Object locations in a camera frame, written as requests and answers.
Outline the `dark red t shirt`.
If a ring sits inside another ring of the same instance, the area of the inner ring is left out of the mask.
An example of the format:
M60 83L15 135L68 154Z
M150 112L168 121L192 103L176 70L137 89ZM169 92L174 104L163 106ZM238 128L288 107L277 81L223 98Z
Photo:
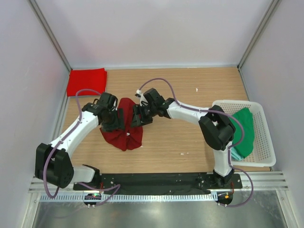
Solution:
M135 102L126 97L121 98L119 102L118 108L123 110L124 130L105 132L100 129L104 140L122 151L134 150L142 146L143 128L131 127L134 105Z

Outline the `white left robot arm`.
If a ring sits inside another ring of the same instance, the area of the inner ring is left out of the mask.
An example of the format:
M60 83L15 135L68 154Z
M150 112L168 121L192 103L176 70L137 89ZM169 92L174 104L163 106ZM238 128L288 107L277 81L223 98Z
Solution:
M116 96L103 92L100 98L79 107L79 116L59 137L37 147L35 177L62 189L70 183L95 182L97 168L74 167L71 159L78 145L98 126L105 132L124 129L123 110L117 103Z

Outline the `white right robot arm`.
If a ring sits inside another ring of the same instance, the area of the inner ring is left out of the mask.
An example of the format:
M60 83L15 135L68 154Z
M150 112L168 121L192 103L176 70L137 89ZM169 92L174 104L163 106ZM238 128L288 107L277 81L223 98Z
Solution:
M131 127L139 127L153 122L153 117L180 119L198 125L205 143L213 149L213 178L219 187L229 184L234 174L229 161L228 147L232 145L235 126L218 105L211 108L199 108L184 104L173 98L164 99L154 88L142 93L137 90L140 103L133 106Z

